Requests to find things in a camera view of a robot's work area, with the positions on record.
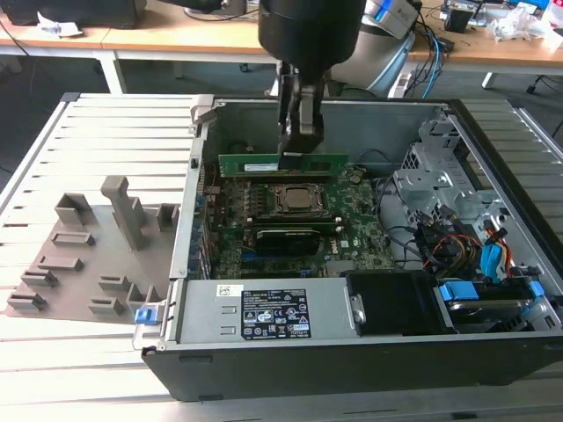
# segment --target blue latch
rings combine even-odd
[[[486,244],[481,252],[481,271],[493,280],[493,284],[499,284],[501,279],[496,274],[502,258],[502,248],[498,244]]]
[[[445,302],[476,301],[479,299],[477,290],[471,281],[452,280],[440,286],[440,293]]]
[[[533,293],[535,297],[540,297],[540,296],[543,296],[545,294],[544,288],[539,283],[539,281],[536,281],[536,280],[530,282],[530,290],[531,290],[531,293]]]
[[[143,309],[140,308],[135,313],[135,324],[156,325],[157,310],[156,309]]]

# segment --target blue cable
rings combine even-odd
[[[430,76],[430,82],[428,82],[428,86],[426,87],[426,90],[424,91],[424,94],[422,95],[423,98],[426,98],[426,96],[428,95],[428,93],[430,92],[432,87],[434,86],[436,71],[438,70],[438,63],[440,62],[441,53],[440,53],[440,44],[438,44],[438,40],[436,39],[436,37],[434,35],[432,35],[431,33],[426,33],[424,31],[419,31],[419,33],[423,33],[423,34],[427,35],[428,37],[430,37],[432,39],[432,41],[434,42],[434,45],[435,45],[435,48],[436,48],[436,61],[434,63],[434,68],[432,69],[432,75]]]

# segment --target regulatory label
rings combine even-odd
[[[241,333],[245,340],[311,336],[309,306],[304,289],[243,291],[241,316]]]
[[[244,289],[243,284],[218,284],[217,296],[240,296]]]

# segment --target motherboard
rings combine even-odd
[[[325,174],[286,177],[267,174],[266,167],[259,175],[232,177],[224,164],[207,195],[210,277],[338,277],[393,267],[388,239],[372,214],[370,181],[346,156],[333,160],[343,162]]]

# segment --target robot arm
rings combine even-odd
[[[221,0],[164,0],[201,11]],[[281,61],[280,168],[299,165],[323,141],[324,76],[352,55],[366,0],[261,0],[260,44]]]

